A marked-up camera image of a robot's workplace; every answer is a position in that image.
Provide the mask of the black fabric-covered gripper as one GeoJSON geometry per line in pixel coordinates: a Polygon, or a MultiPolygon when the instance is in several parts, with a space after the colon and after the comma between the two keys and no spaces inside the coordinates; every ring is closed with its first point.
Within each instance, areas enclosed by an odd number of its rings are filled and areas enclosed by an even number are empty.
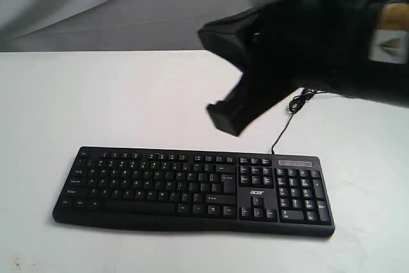
{"type": "Polygon", "coordinates": [[[203,47],[301,88],[408,105],[408,0],[277,0],[203,25],[203,47]]]}

